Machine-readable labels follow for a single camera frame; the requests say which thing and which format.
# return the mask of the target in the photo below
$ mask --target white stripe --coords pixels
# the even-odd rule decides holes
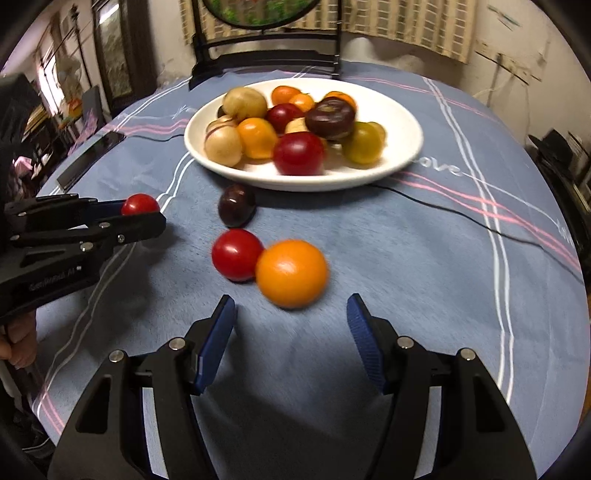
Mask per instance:
[[[176,166],[176,168],[175,168],[175,170],[174,170],[173,180],[171,181],[170,185],[168,186],[168,189],[166,190],[166,192],[164,192],[164,193],[160,194],[160,195],[158,196],[158,199],[162,198],[162,196],[163,196],[163,195],[165,195],[165,194],[168,194],[168,193],[170,192],[170,190],[171,190],[172,186],[174,185],[174,181],[175,181],[175,179],[176,179],[176,175],[177,175],[178,169],[179,169],[179,167],[180,167],[181,163],[183,162],[183,160],[184,160],[185,158],[187,158],[188,154],[189,154],[189,153],[187,152],[187,153],[186,153],[185,155],[183,155],[183,157],[182,157],[182,158],[181,158],[181,159],[178,161],[178,163],[177,163],[177,166]],[[180,176],[180,177],[179,177],[179,179],[178,179],[177,188],[176,188],[176,190],[175,190],[175,192],[174,192],[174,193],[175,193],[175,195],[176,195],[176,192],[177,192],[177,190],[178,190],[178,185],[180,184],[180,181],[181,181],[181,179],[183,178],[183,174],[184,174],[185,170],[187,169],[187,167],[189,166],[189,164],[191,164],[193,161],[194,161],[194,160],[193,160],[193,159],[191,159],[191,161],[190,161],[189,163],[187,163],[187,165],[185,166],[185,168],[184,168],[184,169],[183,169],[183,171],[181,172],[181,176]],[[170,201],[170,198],[169,198],[169,199],[167,199],[167,203],[165,203],[165,205],[164,205],[164,206],[163,206],[163,207],[160,209],[160,211],[161,211],[161,212],[164,212],[164,210],[166,209],[166,206],[168,205],[168,202],[169,202],[169,201]],[[65,350],[65,349],[66,349],[66,348],[67,348],[67,347],[68,347],[68,346],[71,344],[72,340],[74,339],[74,335],[76,334],[76,329],[78,328],[78,325],[79,325],[80,321],[81,321],[81,320],[84,318],[84,315],[86,314],[86,312],[88,312],[88,309],[89,309],[89,307],[90,307],[90,305],[91,305],[91,303],[92,303],[93,296],[95,295],[95,293],[97,293],[97,292],[98,292],[98,296],[97,296],[97,299],[96,299],[96,302],[95,302],[95,306],[94,306],[94,308],[92,309],[92,312],[91,312],[91,314],[90,314],[90,321],[89,321],[89,323],[90,323],[90,322],[92,322],[92,315],[93,315],[93,313],[94,313],[94,311],[95,311],[96,304],[99,302],[99,300],[100,300],[100,297],[101,297],[101,295],[102,295],[102,293],[103,293],[103,291],[104,291],[104,289],[105,289],[105,288],[102,288],[102,289],[99,291],[99,290],[98,290],[98,285],[100,284],[100,282],[101,282],[101,280],[103,279],[103,277],[106,275],[106,273],[107,273],[107,271],[108,271],[109,267],[110,267],[110,266],[113,264],[113,262],[115,262],[115,260],[117,260],[117,258],[118,258],[118,257],[119,257],[119,256],[120,256],[122,253],[123,253],[123,251],[124,251],[124,250],[125,250],[125,247],[121,248],[121,249],[120,249],[120,250],[119,250],[119,251],[118,251],[118,252],[117,252],[117,253],[116,253],[116,254],[115,254],[115,255],[114,255],[114,256],[113,256],[113,257],[112,257],[110,260],[109,260],[109,262],[107,263],[107,265],[106,265],[106,266],[105,266],[105,268],[103,269],[103,273],[102,273],[101,277],[99,278],[99,281],[98,281],[98,283],[97,283],[97,286],[95,287],[95,289],[92,291],[92,294],[90,295],[90,298],[89,298],[89,300],[88,300],[88,304],[86,305],[85,309],[82,311],[82,313],[79,315],[79,317],[77,318],[76,322],[74,323],[74,327],[73,327],[73,329],[72,329],[72,333],[70,334],[70,338],[68,339],[68,341],[66,342],[66,344],[65,344],[65,345],[63,345],[63,346],[62,346],[62,347],[61,347],[61,348],[60,348],[60,349],[59,349],[59,350],[58,350],[58,351],[57,351],[57,352],[54,354],[54,356],[53,356],[53,360],[51,361],[51,365],[49,366],[49,369],[47,370],[47,373],[46,373],[46,375],[45,375],[45,378],[44,378],[44,381],[43,381],[43,383],[44,383],[44,384],[46,384],[46,383],[47,383],[47,380],[49,379],[49,377],[50,377],[50,376],[51,376],[51,380],[49,381],[49,384],[48,384],[47,388],[45,389],[45,391],[44,391],[44,393],[43,393],[43,396],[41,397],[41,400],[39,401],[39,404],[38,404],[38,406],[37,406],[37,416],[39,416],[39,415],[40,415],[40,411],[41,411],[41,404],[43,403],[43,400],[45,399],[45,397],[47,396],[47,393],[49,392],[49,388],[50,388],[50,386],[51,386],[51,383],[53,382],[53,379],[54,379],[54,378],[55,378],[55,376],[56,376],[56,373],[57,373],[57,372],[58,372],[60,369],[62,369],[62,367],[63,367],[63,366],[66,364],[66,363],[68,363],[68,362],[70,361],[70,359],[72,358],[71,356],[68,356],[68,358],[67,358],[67,359],[66,359],[64,362],[62,362],[62,363],[61,363],[61,364],[60,364],[60,365],[59,365],[59,366],[56,368],[56,371],[55,371],[55,372],[53,373],[53,375],[52,375],[52,374],[51,374],[51,369],[52,369],[52,368],[53,368],[53,366],[55,365],[58,355],[60,355],[60,353],[62,353],[62,352],[63,352],[63,351],[64,351],[64,350]],[[128,255],[128,256],[127,256],[127,257],[126,257],[126,258],[123,260],[123,262],[122,262],[122,264],[119,266],[119,268],[118,268],[118,269],[115,271],[115,273],[113,274],[113,276],[112,276],[112,277],[110,277],[110,278],[109,278],[109,280],[107,280],[107,283],[106,283],[106,285],[108,285],[109,283],[111,283],[112,279],[113,279],[113,278],[115,278],[115,277],[117,276],[117,274],[120,272],[120,270],[121,270],[122,266],[123,266],[123,265],[124,265],[124,264],[127,262],[127,259],[129,258],[130,254],[131,254],[131,251],[129,252],[129,255]],[[84,337],[84,334],[85,334],[85,331],[87,330],[87,328],[88,328],[88,325],[87,325],[87,326],[85,327],[85,329],[83,330],[83,332],[82,332],[82,334],[81,334],[81,336],[80,336],[80,339],[79,339],[79,341],[78,341],[78,343],[77,343],[77,346],[76,346],[76,347],[75,347],[75,349],[74,349],[74,353],[76,353],[76,351],[78,350],[78,345],[80,344],[80,341],[82,340],[82,337]]]
[[[131,120],[136,114],[140,113],[141,111],[143,111],[145,108],[148,108],[150,106],[150,104],[152,104],[153,102],[155,102],[156,100],[161,99],[163,96],[168,95],[169,93],[178,90],[179,88],[182,88],[183,86],[185,86],[186,84],[188,84],[190,78],[183,80],[181,83],[179,83],[177,86],[175,87],[170,87],[167,90],[164,90],[163,92],[157,93],[156,95],[152,95],[151,97],[149,97],[148,99],[146,99],[144,101],[144,103],[142,103],[139,107],[137,107],[133,112],[131,112],[129,114],[129,116],[127,116],[126,118],[124,118],[119,125],[117,125],[115,127],[115,130],[120,129],[122,126],[124,126],[127,122],[129,122],[129,120]]]
[[[169,93],[183,87],[184,85],[188,84],[190,78],[183,80],[181,83],[179,83],[178,85],[174,86],[174,87],[170,87],[167,90],[164,90],[162,92],[156,93],[155,95],[152,95],[150,97],[148,97],[144,103],[142,103],[139,107],[137,107],[133,112],[127,114],[127,113],[123,113],[123,115],[125,115],[125,118],[119,123],[119,125],[117,125],[114,130],[118,130],[120,129],[122,126],[124,126],[129,120],[131,120],[133,117],[135,117],[135,115],[137,113],[140,113],[142,110],[144,110],[145,108],[147,108],[148,106],[150,106],[150,104],[152,102],[155,102],[156,100],[161,99],[163,96],[168,95]],[[162,117],[146,117],[146,118],[154,118],[154,119],[160,119]],[[56,188],[54,188],[51,193],[49,194],[51,195],[56,195],[59,191],[60,191],[60,186],[58,185]]]
[[[554,220],[550,215],[548,215],[545,211],[543,211],[541,208],[536,207],[535,205],[532,205],[529,202],[526,202],[523,199],[520,199],[518,196],[513,195],[511,192],[508,192],[506,190],[503,190],[502,188],[497,187],[496,185],[493,185],[492,183],[487,183],[485,181],[479,180],[476,177],[473,177],[472,175],[468,175],[465,172],[462,172],[462,174],[464,174],[466,177],[470,177],[471,179],[478,181],[480,183],[482,183],[483,185],[488,185],[491,189],[495,189],[498,190],[501,193],[505,193],[506,195],[508,195],[509,197],[514,198],[515,200],[517,200],[518,202],[523,203],[524,205],[527,205],[529,208],[531,208],[532,210],[535,210],[536,212],[540,212],[542,215],[544,215],[545,217],[547,217],[553,224],[556,225],[556,228],[560,228],[560,224]]]
[[[170,189],[173,187],[173,185],[174,185],[174,181],[175,181],[175,179],[177,178],[177,172],[178,172],[178,169],[180,168],[180,166],[181,166],[181,163],[183,163],[183,160],[184,160],[185,158],[187,158],[188,156],[189,156],[189,152],[185,153],[185,155],[183,155],[183,157],[182,157],[182,158],[181,158],[181,159],[178,161],[178,163],[177,163],[177,168],[175,168],[175,169],[174,169],[174,175],[173,175],[173,179],[170,181],[170,185],[169,185],[169,186],[168,186],[168,188],[166,189],[166,192],[162,192],[160,195],[158,195],[158,196],[156,197],[156,201],[157,201],[157,202],[159,202],[159,201],[160,201],[160,199],[161,199],[161,198],[162,198],[164,195],[168,195],[168,194],[170,193]]]
[[[192,158],[192,159],[191,159],[189,162],[187,162],[187,164],[186,164],[186,165],[183,167],[183,169],[182,169],[182,171],[181,171],[181,175],[180,175],[180,177],[178,178],[177,187],[174,189],[174,193],[173,193],[173,195],[172,195],[171,197],[168,197],[168,198],[166,199],[166,202],[164,202],[164,205],[162,205],[162,209],[160,210],[161,212],[165,211],[165,210],[166,210],[166,207],[168,206],[168,204],[170,203],[170,201],[171,201],[173,198],[175,198],[175,197],[177,196],[178,187],[179,187],[179,185],[181,185],[181,180],[182,180],[182,178],[183,178],[183,175],[184,175],[185,171],[187,170],[187,168],[189,167],[189,165],[190,165],[191,163],[193,163],[194,161],[195,161],[195,159],[194,159],[194,158]]]
[[[435,87],[435,89],[437,90],[439,95],[441,96],[441,99],[442,99],[443,103],[445,104],[445,106],[447,107],[450,117],[452,118],[458,131],[460,132],[460,135],[462,136],[462,138],[467,146],[468,154],[470,155],[470,159],[472,160],[472,163],[474,164],[474,166],[476,167],[476,170],[478,171],[478,176],[480,177],[480,179],[482,181],[485,182],[486,179],[484,178],[484,175],[482,174],[482,171],[480,170],[480,167],[478,166],[478,163],[476,162],[476,158],[474,157],[474,153],[472,151],[472,146],[470,145],[470,141],[465,136],[460,125],[457,123],[456,118],[453,116],[453,112],[452,112],[451,107],[447,103],[447,100],[444,98],[443,94],[441,93],[441,91],[439,90],[437,85],[435,85],[435,83],[432,80],[431,80],[431,83],[433,84],[433,86]],[[486,192],[488,193],[490,199],[496,203],[496,200],[493,197],[493,195],[486,183],[484,184],[484,188],[485,188]],[[496,215],[498,215],[499,211],[496,208],[496,205],[492,206],[492,210]],[[495,218],[494,221],[495,221],[496,230],[498,232],[500,232],[501,226],[499,223],[499,219]],[[511,403],[511,397],[513,395],[513,384],[514,384],[514,380],[515,380],[515,369],[514,369],[514,359],[513,359],[513,353],[514,353],[513,347],[515,345],[515,336],[513,335],[513,323],[511,322],[511,304],[509,302],[509,292],[511,291],[511,273],[509,271],[509,261],[507,259],[507,253],[505,251],[505,242],[503,240],[503,237],[498,236],[498,241],[501,246],[501,254],[503,255],[503,264],[505,267],[505,289],[504,289],[505,318],[507,320],[507,326],[509,327],[509,385],[507,386],[507,395],[506,395],[505,399],[507,401],[507,405],[509,405]]]
[[[304,68],[302,68],[298,73],[296,73],[292,78],[293,79],[298,79],[300,77],[303,77],[306,73],[308,73],[308,71],[312,68],[311,65],[307,65]]]
[[[460,134],[458,132],[458,130],[456,130],[456,127],[454,126],[454,124],[452,123],[450,117],[448,116],[448,112],[446,111],[446,108],[442,102],[441,97],[437,94],[437,91],[435,89],[435,87],[433,85],[431,85],[431,83],[429,83],[428,79],[423,78],[423,80],[425,81],[425,83],[427,84],[427,86],[431,89],[431,91],[433,92],[433,95],[435,96],[435,99],[437,100],[437,103],[439,103],[439,108],[441,109],[441,112],[443,113],[443,116],[445,117],[445,120],[447,121],[447,124],[450,126],[450,128],[453,131],[453,134],[455,136],[456,139],[456,143],[457,146],[460,150],[460,154],[462,155],[462,158],[464,160],[464,163],[466,164],[466,166],[468,167],[468,169],[470,170],[470,173],[472,175],[474,175],[474,170],[472,168],[472,165],[470,164],[470,162],[467,159],[466,156],[466,152],[464,150],[464,146],[462,144],[462,140],[460,139]],[[485,195],[484,192],[482,191],[482,188],[480,186],[480,184],[478,182],[475,182],[476,188],[478,188],[478,192],[480,193],[480,198],[481,199],[485,199]],[[482,206],[482,209],[485,212],[488,212],[488,204],[486,204],[485,202],[481,202],[480,204]],[[483,214],[483,218],[485,221],[485,224],[488,228],[491,228],[491,223],[489,221],[488,215],[484,215]],[[501,328],[501,345],[500,345],[500,359],[499,359],[499,372],[496,378],[496,384],[497,387],[499,389],[501,389],[502,385],[503,385],[503,378],[505,376],[505,325],[503,323],[503,317],[501,314],[501,300],[500,300],[500,294],[499,294],[499,254],[496,248],[496,241],[495,241],[495,237],[493,236],[491,231],[487,231],[489,238],[491,240],[491,244],[492,244],[492,256],[493,256],[493,282],[494,282],[494,295],[495,295],[495,308],[496,308],[496,317],[497,320],[499,322],[499,327]]]

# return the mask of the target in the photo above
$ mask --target white oval plate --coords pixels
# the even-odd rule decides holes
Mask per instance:
[[[299,88],[317,102],[332,90],[351,95],[358,105],[357,120],[377,122],[385,128],[387,138],[382,157],[371,166],[357,166],[332,147],[324,162],[324,174],[315,176],[280,175],[271,160],[261,162],[246,158],[234,168],[212,162],[203,149],[205,128],[216,119],[223,95],[199,109],[187,124],[184,142],[191,155],[205,168],[223,177],[256,187],[287,192],[325,192],[364,185],[390,175],[412,162],[423,147],[423,130],[414,115],[381,93],[353,83],[323,78],[268,80],[248,86],[261,92],[271,106],[271,92],[279,85]]]

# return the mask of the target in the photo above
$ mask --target human hand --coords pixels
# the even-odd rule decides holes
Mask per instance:
[[[37,356],[37,311],[19,315],[4,329],[6,335],[0,335],[0,359],[17,368],[31,365]]]

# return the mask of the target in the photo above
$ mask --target beige curtain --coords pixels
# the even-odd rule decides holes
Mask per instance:
[[[195,32],[191,0],[178,0],[187,44]],[[389,38],[467,63],[474,36],[478,0],[344,0],[343,30]],[[336,0],[321,0],[305,17],[289,25],[306,30],[336,28]],[[246,30],[218,21],[199,2],[208,40],[242,35]]]

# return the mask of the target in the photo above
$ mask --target blue tablecloth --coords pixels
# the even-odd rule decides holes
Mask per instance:
[[[265,245],[303,238],[330,262],[324,297],[285,312],[255,285],[232,284],[211,265],[211,244],[225,230],[217,199],[228,182],[194,162],[182,138],[128,138],[74,191],[99,200],[149,193],[168,226],[158,239],[119,249],[95,287],[40,309],[35,370],[44,382],[34,410],[53,440],[110,351],[151,352],[208,317],[228,293],[239,305],[238,324],[215,383],[195,402],[220,479],[363,478],[389,400],[367,380],[347,327],[346,299],[359,292],[374,315],[426,348],[474,348],[510,403],[538,474],[555,460],[583,403],[589,316],[572,240],[550,190],[502,122],[467,94],[389,67],[343,69],[343,80],[397,100],[424,130],[420,157],[380,184],[543,250],[370,186],[322,194],[260,190],[248,228]],[[191,92],[186,80],[128,108],[108,128],[165,139],[232,87],[293,76],[227,73]],[[57,175],[91,142],[41,194],[57,193]],[[436,391],[432,397],[418,473],[433,461]],[[145,409],[150,419],[149,400]],[[154,432],[148,435],[154,470],[165,475]]]

